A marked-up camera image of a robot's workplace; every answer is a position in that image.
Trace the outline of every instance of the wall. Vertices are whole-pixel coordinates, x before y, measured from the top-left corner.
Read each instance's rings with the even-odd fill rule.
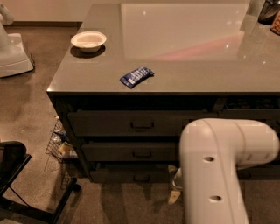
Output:
[[[249,0],[0,0],[15,21],[83,21],[93,3],[246,3]]]

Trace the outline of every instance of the drawer handle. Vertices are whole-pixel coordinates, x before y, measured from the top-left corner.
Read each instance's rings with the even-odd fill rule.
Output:
[[[152,128],[155,127],[155,124],[154,124],[154,122],[151,122],[150,124],[148,124],[146,126],[146,125],[142,125],[140,123],[137,124],[137,123],[131,122],[130,127],[134,130],[151,130]]]
[[[134,158],[151,158],[151,151],[132,152]]]
[[[146,175],[134,175],[134,182],[150,182],[151,178],[149,174]]]

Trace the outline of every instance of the screw hole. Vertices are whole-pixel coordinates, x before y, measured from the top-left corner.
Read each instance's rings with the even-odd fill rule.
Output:
[[[205,158],[204,158],[204,161],[205,161],[205,162],[213,162],[214,160],[215,160],[214,157],[205,157]]]
[[[218,195],[214,195],[214,196],[210,197],[210,202],[219,202],[221,200],[222,200],[222,197],[218,196]]]

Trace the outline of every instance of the chair leg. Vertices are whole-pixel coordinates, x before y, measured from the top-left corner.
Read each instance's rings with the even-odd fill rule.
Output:
[[[58,206],[56,207],[54,213],[48,213],[46,211],[37,209],[32,206],[26,206],[19,204],[15,201],[6,199],[5,197],[0,197],[0,209],[9,211],[11,213],[21,214],[23,216],[27,216],[33,218],[35,220],[43,221],[49,224],[55,224],[60,214],[69,199],[69,196],[72,191],[79,191],[81,187],[76,184],[77,178],[71,178],[62,198],[59,201]]]

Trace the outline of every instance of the white object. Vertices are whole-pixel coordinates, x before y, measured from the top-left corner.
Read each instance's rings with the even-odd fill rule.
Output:
[[[31,55],[27,53],[19,33],[7,34],[2,24],[9,25],[13,16],[0,2],[0,77],[33,70]]]
[[[84,53],[97,52],[106,42],[107,38],[98,31],[84,31],[71,38],[71,44],[80,48]]]
[[[266,164],[279,152],[268,125],[250,120],[201,119],[180,138],[187,224],[249,224],[237,169]]]

